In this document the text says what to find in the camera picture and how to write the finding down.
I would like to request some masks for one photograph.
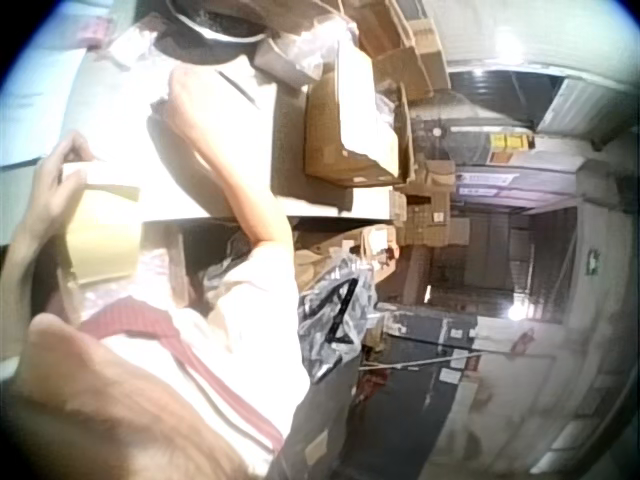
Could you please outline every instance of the red strap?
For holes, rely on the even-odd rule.
[[[122,298],[80,324],[79,330],[98,340],[128,333],[154,338],[174,358],[197,373],[247,424],[266,438],[274,452],[284,444],[280,431],[266,417],[225,384],[180,337],[171,316],[132,297]]]

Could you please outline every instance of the sticker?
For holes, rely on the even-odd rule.
[[[440,376],[438,378],[441,382],[458,385],[460,383],[460,378],[462,378],[462,372],[443,368],[440,370]]]
[[[327,430],[325,430],[304,450],[304,456],[307,459],[307,465],[313,465],[318,460],[320,460],[325,453],[327,453],[328,439],[329,434],[327,433]]]
[[[491,150],[499,152],[507,147],[507,140],[504,133],[492,133],[491,134]]]
[[[493,197],[498,193],[497,188],[469,188],[460,187],[458,189],[460,195],[467,195],[469,197]]]
[[[469,352],[467,350],[462,350],[459,348],[456,348],[453,351],[453,355],[451,355],[452,357],[461,357],[463,355],[468,355]],[[467,364],[467,359],[465,358],[458,358],[456,360],[451,360],[451,362],[449,362],[449,366],[451,368],[459,368],[460,370],[464,369],[464,366]]]
[[[496,185],[506,187],[518,173],[459,173],[456,178],[461,185]]]

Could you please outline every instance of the fluorescent light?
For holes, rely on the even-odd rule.
[[[511,29],[500,27],[496,32],[496,53],[498,63],[521,65],[524,63],[524,49]]]

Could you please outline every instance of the hand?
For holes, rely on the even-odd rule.
[[[197,146],[205,140],[224,141],[234,99],[240,93],[215,67],[179,65],[169,79],[165,116],[173,130]]]
[[[27,213],[15,237],[18,246],[29,256],[35,257],[47,240],[71,219],[82,198],[86,173],[78,170],[59,183],[62,164],[93,158],[87,140],[73,132],[36,167]]]

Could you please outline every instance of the white shirt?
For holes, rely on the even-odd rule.
[[[309,388],[298,342],[297,305],[291,254],[269,245],[254,250],[226,275],[208,321],[191,309],[169,312],[194,353],[283,437],[289,434],[294,412]],[[212,325],[226,328],[226,346]],[[199,380],[196,385],[157,341],[116,335],[102,342],[171,385],[238,451],[251,473],[266,475],[273,460],[273,453],[264,446],[269,442],[206,382]]]

